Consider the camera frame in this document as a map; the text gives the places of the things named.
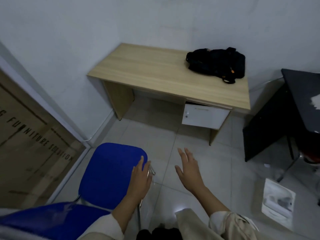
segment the blue chair seat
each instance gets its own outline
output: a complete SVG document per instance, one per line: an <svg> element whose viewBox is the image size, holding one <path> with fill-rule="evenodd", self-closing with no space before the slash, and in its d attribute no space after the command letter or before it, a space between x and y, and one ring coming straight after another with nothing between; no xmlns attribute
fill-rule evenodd
<svg viewBox="0 0 320 240"><path fill-rule="evenodd" d="M98 218L110 212L62 202L30 208L0 218L0 225L54 240L75 240Z"/></svg>
<svg viewBox="0 0 320 240"><path fill-rule="evenodd" d="M95 206L113 210L125 197L131 172L144 150L130 145L104 143L97 147L82 177L78 193Z"/></svg>

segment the white paper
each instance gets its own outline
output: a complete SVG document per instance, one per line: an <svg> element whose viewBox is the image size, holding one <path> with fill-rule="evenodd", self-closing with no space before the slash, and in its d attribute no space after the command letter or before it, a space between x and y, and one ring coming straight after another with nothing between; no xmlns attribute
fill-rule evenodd
<svg viewBox="0 0 320 240"><path fill-rule="evenodd" d="M311 104L315 109L320 109L320 94L311 98Z"/></svg>

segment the white frame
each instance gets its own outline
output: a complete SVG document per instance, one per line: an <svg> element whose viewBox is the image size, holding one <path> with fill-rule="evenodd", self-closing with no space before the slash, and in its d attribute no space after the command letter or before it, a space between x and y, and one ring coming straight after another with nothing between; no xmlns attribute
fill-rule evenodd
<svg viewBox="0 0 320 240"><path fill-rule="evenodd" d="M12 68L9 63L6 62L6 60L2 56L0 56L0 68L86 147L86 149L83 151L78 160L74 163L72 168L69 170L69 172L66 174L66 176L63 178L61 183L58 185L58 187L46 202L46 205L51 204L60 193L66 182L69 180L71 175L74 173L76 168L79 166L87 152L91 149L91 146L84 141L84 139Z"/></svg>

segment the rolled-up sleeve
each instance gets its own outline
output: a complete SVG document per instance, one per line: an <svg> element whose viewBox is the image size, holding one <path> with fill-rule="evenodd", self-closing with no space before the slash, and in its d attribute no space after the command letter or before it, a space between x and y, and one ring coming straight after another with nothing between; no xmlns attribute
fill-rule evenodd
<svg viewBox="0 0 320 240"><path fill-rule="evenodd" d="M123 240L122 230L112 214L97 219L86 231L78 237L78 240L103 239Z"/></svg>
<svg viewBox="0 0 320 240"><path fill-rule="evenodd" d="M210 216L209 227L225 240L255 240L256 231L259 231L249 218L228 211L213 213Z"/></svg>

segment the desk top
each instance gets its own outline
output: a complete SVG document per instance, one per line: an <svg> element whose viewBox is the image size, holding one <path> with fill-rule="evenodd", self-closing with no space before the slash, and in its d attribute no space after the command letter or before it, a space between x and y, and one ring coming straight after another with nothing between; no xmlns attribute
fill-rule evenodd
<svg viewBox="0 0 320 240"><path fill-rule="evenodd" d="M226 84L221 78L195 73L188 69L186 55L187 51L122 43L88 76L203 103L250 109L246 77Z"/></svg>
<svg viewBox="0 0 320 240"><path fill-rule="evenodd" d="M320 74L312 72L281 70L306 129L320 133L320 110L311 98L320 94Z"/></svg>

